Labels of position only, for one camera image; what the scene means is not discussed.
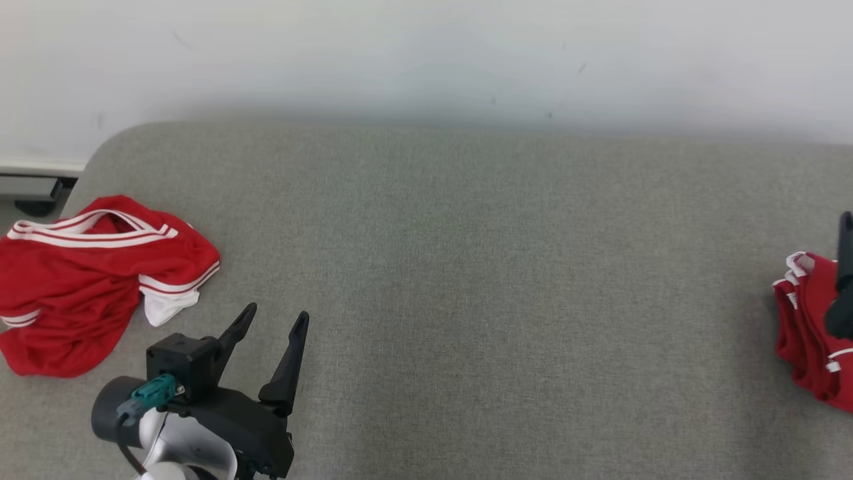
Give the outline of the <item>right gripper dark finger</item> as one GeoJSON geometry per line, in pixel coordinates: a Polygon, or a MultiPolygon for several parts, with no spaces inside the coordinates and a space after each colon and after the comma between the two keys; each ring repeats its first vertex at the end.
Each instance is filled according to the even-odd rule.
{"type": "Polygon", "coordinates": [[[836,263],[836,298],[825,315],[829,334],[852,340],[852,213],[840,216],[836,263]]]}

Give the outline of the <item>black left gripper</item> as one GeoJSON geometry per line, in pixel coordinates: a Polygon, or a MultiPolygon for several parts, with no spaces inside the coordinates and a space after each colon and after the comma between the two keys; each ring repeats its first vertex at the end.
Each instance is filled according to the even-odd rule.
{"type": "MultiPolygon", "coordinates": [[[[219,337],[215,355],[215,377],[222,377],[232,352],[252,325],[258,305],[248,303],[219,337]]],[[[287,335],[287,348],[273,377],[255,401],[238,390],[216,388],[193,402],[175,401],[175,413],[194,417],[201,426],[231,446],[238,461],[254,472],[285,478],[295,459],[287,419],[293,412],[301,365],[307,344],[310,314],[299,313],[287,335]]]]}

